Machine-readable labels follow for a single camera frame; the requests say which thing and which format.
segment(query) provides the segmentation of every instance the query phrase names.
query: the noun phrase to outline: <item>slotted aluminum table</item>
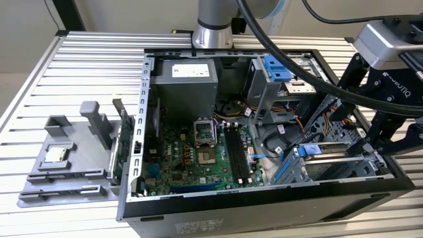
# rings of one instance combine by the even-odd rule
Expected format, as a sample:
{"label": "slotted aluminum table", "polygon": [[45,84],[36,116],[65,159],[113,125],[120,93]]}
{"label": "slotted aluminum table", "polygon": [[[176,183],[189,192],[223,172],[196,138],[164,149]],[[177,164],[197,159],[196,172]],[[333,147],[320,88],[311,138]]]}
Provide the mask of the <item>slotted aluminum table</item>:
{"label": "slotted aluminum table", "polygon": [[[272,37],[281,49],[317,49],[341,76],[353,47],[341,38]],[[261,48],[253,36],[235,36],[235,47]],[[34,207],[16,206],[17,193],[45,139],[49,115],[81,121],[78,105],[100,103],[100,113],[117,118],[112,99],[120,97],[134,114],[144,48],[189,48],[188,34],[70,32],[54,37],[10,106],[0,119],[0,236],[20,238],[137,238],[128,224],[117,223],[117,201]],[[361,108],[368,120],[373,112]],[[395,134],[403,138],[408,124]],[[416,238],[423,237],[423,151],[397,156],[417,190],[348,221],[224,237],[240,238]]]}

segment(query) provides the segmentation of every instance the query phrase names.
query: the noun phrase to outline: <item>power cable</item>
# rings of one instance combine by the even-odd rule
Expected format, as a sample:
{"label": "power cable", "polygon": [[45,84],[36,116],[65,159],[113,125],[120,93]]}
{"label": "power cable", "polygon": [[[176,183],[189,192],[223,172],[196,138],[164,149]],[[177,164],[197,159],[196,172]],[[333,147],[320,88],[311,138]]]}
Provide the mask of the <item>power cable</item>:
{"label": "power cable", "polygon": [[46,5],[45,0],[44,0],[44,4],[45,4],[45,7],[46,7],[46,11],[48,11],[48,13],[49,13],[49,15],[50,15],[50,17],[52,17],[52,20],[53,20],[53,22],[54,22],[54,24],[56,24],[56,26],[57,26],[57,30],[60,30],[58,24],[57,24],[57,22],[56,22],[56,19],[53,18],[53,15],[52,15],[50,9],[48,8],[48,5]]}
{"label": "power cable", "polygon": [[319,21],[327,24],[351,24],[351,23],[359,23],[359,22],[368,22],[375,20],[383,20],[387,16],[372,16],[372,17],[363,17],[363,18],[353,18],[353,19],[343,19],[343,20],[329,20],[319,16],[319,14],[312,10],[307,0],[303,0],[304,7],[309,14],[316,18]]}

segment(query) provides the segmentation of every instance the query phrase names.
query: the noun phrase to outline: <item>blue latch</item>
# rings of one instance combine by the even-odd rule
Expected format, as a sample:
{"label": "blue latch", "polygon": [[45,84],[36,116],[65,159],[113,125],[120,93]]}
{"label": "blue latch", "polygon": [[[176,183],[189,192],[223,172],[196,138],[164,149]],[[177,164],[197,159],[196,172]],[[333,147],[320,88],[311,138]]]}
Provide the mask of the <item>blue latch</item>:
{"label": "blue latch", "polygon": [[291,81],[291,72],[273,56],[264,56],[264,67],[271,73],[271,80],[273,82]]}
{"label": "blue latch", "polygon": [[297,147],[297,153],[300,157],[307,155],[321,155],[321,150],[319,145],[301,145]]}

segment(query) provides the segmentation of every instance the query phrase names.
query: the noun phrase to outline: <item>ram slot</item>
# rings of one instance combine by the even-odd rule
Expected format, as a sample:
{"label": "ram slot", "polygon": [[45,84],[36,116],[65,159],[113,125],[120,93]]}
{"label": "ram slot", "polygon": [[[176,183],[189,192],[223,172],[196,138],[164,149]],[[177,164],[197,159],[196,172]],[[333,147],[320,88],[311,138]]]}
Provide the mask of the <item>ram slot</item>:
{"label": "ram slot", "polygon": [[232,177],[235,182],[245,183],[249,178],[243,143],[236,128],[224,129],[225,146],[231,163]]}

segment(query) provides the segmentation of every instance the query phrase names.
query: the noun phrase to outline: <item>white label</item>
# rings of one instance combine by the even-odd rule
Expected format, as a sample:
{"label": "white label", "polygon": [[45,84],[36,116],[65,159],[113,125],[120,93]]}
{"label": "white label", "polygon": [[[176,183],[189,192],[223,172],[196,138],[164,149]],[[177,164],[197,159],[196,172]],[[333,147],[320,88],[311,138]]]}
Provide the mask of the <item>white label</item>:
{"label": "white label", "polygon": [[283,150],[281,150],[281,148],[277,146],[277,148],[275,149],[275,151],[276,151],[276,153],[279,154],[279,155],[281,155],[281,153],[283,153]]}
{"label": "white label", "polygon": [[223,219],[174,223],[177,234],[217,231],[221,228]]}
{"label": "white label", "polygon": [[209,77],[209,67],[207,64],[174,64],[172,66],[172,77]]}
{"label": "white label", "polygon": [[280,124],[277,126],[277,131],[279,131],[280,134],[284,134],[284,126],[283,126],[283,124]]}
{"label": "white label", "polygon": [[251,108],[247,108],[247,109],[245,109],[245,112],[244,112],[244,115],[245,115],[245,116],[249,116],[249,115],[251,115],[251,112],[252,112]]}
{"label": "white label", "polygon": [[284,96],[287,96],[285,91],[279,91],[279,92],[276,93],[276,96],[277,96],[277,97],[284,97]]}

